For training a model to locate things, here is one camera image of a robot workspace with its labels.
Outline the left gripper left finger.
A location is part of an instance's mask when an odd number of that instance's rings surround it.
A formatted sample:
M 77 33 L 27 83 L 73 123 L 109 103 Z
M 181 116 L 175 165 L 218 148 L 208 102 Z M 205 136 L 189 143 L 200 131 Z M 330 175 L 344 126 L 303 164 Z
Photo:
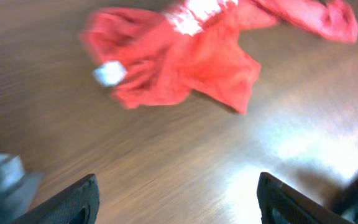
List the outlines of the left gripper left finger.
M 88 174 L 12 224 L 95 224 L 100 205 L 95 174 Z

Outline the red orange t-shirt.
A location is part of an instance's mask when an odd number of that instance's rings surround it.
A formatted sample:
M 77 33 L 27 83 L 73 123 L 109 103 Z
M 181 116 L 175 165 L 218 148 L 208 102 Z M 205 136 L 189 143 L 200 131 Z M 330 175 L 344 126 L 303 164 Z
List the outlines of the red orange t-shirt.
M 287 22 L 345 43 L 358 22 L 345 1 L 177 1 L 160 12 L 102 8 L 81 38 L 94 76 L 125 108 L 176 105 L 198 91 L 245 113 L 260 64 L 239 46 L 243 30 Z

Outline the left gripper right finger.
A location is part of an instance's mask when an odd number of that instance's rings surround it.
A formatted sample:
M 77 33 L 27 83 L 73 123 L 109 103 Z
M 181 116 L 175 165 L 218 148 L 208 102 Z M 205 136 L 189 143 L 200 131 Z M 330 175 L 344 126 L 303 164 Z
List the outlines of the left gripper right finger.
M 257 199 L 262 224 L 352 224 L 268 172 L 259 176 Z

